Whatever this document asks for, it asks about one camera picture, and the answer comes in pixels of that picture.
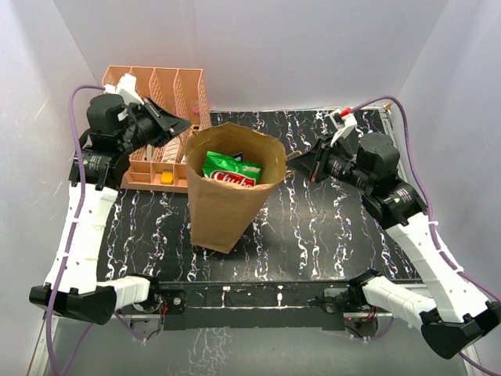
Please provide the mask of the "green Chuba chips bag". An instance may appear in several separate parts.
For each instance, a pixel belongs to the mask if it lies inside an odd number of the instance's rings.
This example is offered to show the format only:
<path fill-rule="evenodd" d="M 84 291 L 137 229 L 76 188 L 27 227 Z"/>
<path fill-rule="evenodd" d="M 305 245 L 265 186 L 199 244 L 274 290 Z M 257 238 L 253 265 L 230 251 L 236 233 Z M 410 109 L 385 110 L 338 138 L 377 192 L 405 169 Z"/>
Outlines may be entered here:
<path fill-rule="evenodd" d="M 258 184 L 263 167 L 254 162 L 241 161 L 232 156 L 208 151 L 202 166 L 205 178 L 233 183 L 244 188 Z"/>

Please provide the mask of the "brown paper bag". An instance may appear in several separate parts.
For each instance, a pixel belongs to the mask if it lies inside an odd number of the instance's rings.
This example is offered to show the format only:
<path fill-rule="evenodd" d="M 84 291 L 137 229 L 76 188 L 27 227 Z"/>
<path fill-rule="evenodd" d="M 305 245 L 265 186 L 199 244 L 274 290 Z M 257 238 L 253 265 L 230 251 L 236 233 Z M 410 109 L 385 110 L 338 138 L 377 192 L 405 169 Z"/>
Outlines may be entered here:
<path fill-rule="evenodd" d="M 232 156 L 264 168 L 258 184 L 245 187 L 206 178 L 202 167 L 207 152 Z M 286 151 L 277 139 L 226 122 L 191 136 L 186 144 L 186 175 L 191 244 L 228 254 L 254 220 L 271 193 L 286 177 Z"/>

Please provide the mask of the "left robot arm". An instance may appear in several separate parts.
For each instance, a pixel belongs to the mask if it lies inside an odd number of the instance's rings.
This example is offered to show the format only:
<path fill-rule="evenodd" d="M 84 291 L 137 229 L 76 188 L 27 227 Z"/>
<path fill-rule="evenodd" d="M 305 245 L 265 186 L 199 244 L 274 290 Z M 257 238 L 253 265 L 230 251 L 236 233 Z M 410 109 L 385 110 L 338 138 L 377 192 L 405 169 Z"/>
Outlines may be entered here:
<path fill-rule="evenodd" d="M 97 280 L 99 249 L 130 155 L 146 145 L 160 147 L 191 123 L 150 98 L 126 103 L 118 94 L 91 99 L 89 128 L 78 140 L 69 180 L 69 208 L 56 258 L 42 285 L 31 288 L 32 304 L 66 318 L 103 325 L 115 311 L 136 304 L 151 313 L 161 304 L 151 278 L 134 274 Z"/>

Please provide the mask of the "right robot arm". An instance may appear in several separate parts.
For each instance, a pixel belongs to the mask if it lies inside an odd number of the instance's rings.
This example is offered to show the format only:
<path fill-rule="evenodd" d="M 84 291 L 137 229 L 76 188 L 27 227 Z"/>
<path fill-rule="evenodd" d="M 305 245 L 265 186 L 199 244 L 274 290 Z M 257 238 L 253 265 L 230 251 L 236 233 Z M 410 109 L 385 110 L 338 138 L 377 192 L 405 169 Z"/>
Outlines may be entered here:
<path fill-rule="evenodd" d="M 380 133 L 364 135 L 354 154 L 343 138 L 324 136 L 308 152 L 288 157 L 288 166 L 312 183 L 333 177 L 360 190 L 362 206 L 405 252 L 430 293 L 426 298 L 369 269 L 350 279 L 345 292 L 324 295 L 319 303 L 360 311 L 382 308 L 420 330 L 428 346 L 449 360 L 499 326 L 500 304 L 440 256 L 426 204 L 398 177 L 399 159 L 391 138 Z"/>

